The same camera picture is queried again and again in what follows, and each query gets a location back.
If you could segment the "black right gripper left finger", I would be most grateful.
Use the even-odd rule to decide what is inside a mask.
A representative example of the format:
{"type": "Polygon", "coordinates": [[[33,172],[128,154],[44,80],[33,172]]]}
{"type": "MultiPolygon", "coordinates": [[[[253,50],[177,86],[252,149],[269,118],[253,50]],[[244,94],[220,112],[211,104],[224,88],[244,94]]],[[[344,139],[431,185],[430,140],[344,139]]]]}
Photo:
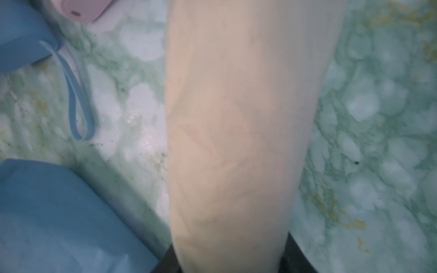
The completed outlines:
{"type": "Polygon", "coordinates": [[[162,259],[158,262],[151,273],[182,273],[183,270],[178,262],[173,245],[170,245],[162,259]]]}

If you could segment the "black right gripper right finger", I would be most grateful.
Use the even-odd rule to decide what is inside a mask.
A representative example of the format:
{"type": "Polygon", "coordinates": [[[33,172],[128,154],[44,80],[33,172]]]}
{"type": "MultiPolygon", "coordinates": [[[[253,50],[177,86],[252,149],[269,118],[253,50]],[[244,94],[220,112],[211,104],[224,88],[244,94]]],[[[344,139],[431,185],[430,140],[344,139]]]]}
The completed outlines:
{"type": "Polygon", "coordinates": [[[289,233],[278,273],[317,273],[289,233]]]}

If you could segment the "blue sleeved umbrella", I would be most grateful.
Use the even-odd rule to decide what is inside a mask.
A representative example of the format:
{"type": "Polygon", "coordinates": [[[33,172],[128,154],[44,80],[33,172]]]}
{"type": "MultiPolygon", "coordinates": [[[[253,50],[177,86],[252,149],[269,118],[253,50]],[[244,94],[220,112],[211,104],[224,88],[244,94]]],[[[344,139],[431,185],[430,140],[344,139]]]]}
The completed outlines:
{"type": "Polygon", "coordinates": [[[3,273],[149,273],[157,257],[69,169],[1,163],[3,273]]]}

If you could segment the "beige sleeved umbrella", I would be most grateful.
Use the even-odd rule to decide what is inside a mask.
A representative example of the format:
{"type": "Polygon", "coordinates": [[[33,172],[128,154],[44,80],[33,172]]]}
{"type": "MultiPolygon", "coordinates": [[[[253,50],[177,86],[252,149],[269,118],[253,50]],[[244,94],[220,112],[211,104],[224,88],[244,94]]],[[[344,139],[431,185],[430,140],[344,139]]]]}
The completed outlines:
{"type": "Polygon", "coordinates": [[[347,1],[170,1],[168,194],[185,273],[276,273],[347,1]]]}

